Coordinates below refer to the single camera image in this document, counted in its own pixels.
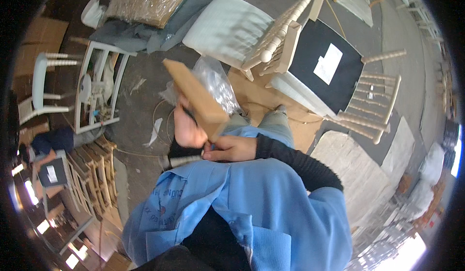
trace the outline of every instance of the gray cloth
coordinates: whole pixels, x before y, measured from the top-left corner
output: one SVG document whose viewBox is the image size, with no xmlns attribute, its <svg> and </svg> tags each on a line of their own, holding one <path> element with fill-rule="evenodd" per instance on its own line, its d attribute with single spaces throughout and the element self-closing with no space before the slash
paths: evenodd
<svg viewBox="0 0 465 271">
<path fill-rule="evenodd" d="M 203 9 L 212 0 L 184 0 L 164 29 L 121 20 L 106 22 L 89 39 L 111 44 L 129 52 L 167 51 L 180 43 Z"/>
<path fill-rule="evenodd" d="M 81 134 L 74 133 L 73 148 L 88 144 L 90 142 L 94 142 L 98 137 L 100 137 L 103 134 L 104 131 L 105 128 L 100 127 Z"/>
</svg>

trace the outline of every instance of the paper label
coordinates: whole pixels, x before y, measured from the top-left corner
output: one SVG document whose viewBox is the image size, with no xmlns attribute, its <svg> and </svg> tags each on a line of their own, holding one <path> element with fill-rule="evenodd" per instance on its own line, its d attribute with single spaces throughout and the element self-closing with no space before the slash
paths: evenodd
<svg viewBox="0 0 465 271">
<path fill-rule="evenodd" d="M 317 66 L 313 73 L 329 85 L 333 79 L 336 69 L 338 68 L 341 58 L 342 52 L 331 43 L 326 55 L 324 57 L 319 57 Z"/>
<path fill-rule="evenodd" d="M 55 173 L 55 167 L 53 165 L 47 166 L 47 177 L 50 183 L 56 183 L 58 182 L 57 175 Z"/>
</svg>

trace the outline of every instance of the worker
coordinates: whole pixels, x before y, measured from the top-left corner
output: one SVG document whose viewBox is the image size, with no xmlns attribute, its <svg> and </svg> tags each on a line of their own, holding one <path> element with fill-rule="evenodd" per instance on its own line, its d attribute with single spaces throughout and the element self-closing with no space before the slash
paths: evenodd
<svg viewBox="0 0 465 271">
<path fill-rule="evenodd" d="M 30 145 L 21 143 L 20 158 L 27 166 L 32 166 L 39 172 L 42 165 L 56 158 L 56 151 L 64 150 L 69 153 L 76 147 L 96 140 L 103 134 L 104 129 L 100 127 L 76 134 L 70 126 L 66 126 L 37 134 Z"/>
<path fill-rule="evenodd" d="M 342 270 L 352 256 L 343 187 L 293 149 L 286 107 L 256 128 L 234 114 L 215 143 L 174 110 L 169 157 L 200 155 L 162 173 L 131 213 L 123 246 L 138 270 Z"/>
</svg>

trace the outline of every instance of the blue work jacket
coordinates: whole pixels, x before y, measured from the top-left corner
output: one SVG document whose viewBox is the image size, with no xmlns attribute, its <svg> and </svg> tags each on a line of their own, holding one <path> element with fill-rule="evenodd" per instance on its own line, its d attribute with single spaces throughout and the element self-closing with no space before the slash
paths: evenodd
<svg viewBox="0 0 465 271">
<path fill-rule="evenodd" d="M 252 126 L 227 133 L 282 136 Z M 343 193 L 310 195 L 297 173 L 273 159 L 198 161 L 160 175 L 149 198 L 131 213 L 123 245 L 137 266 L 179 245 L 209 207 L 228 222 L 252 270 L 342 270 L 352 255 Z"/>
</svg>

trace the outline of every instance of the white plastic bag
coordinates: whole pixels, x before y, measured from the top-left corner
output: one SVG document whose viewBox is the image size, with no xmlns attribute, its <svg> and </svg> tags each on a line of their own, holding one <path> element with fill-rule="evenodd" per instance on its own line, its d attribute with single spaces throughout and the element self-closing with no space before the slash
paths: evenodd
<svg viewBox="0 0 465 271">
<path fill-rule="evenodd" d="M 428 210 L 433 198 L 434 193 L 433 190 L 431 190 L 429 181 L 420 179 L 409 197 L 410 204 L 417 209 L 417 211 L 412 214 L 411 219 L 418 219 L 421 217 Z"/>
<path fill-rule="evenodd" d="M 195 63 L 192 73 L 226 113 L 232 115 L 240 111 L 233 87 L 229 83 L 221 62 L 210 56 L 201 56 Z M 173 81 L 168 82 L 166 90 L 160 92 L 159 95 L 172 105 L 178 102 Z"/>
<path fill-rule="evenodd" d="M 430 151 L 420 167 L 421 179 L 427 181 L 430 186 L 436 185 L 441 176 L 443 162 L 444 150 L 435 142 L 431 145 Z"/>
</svg>

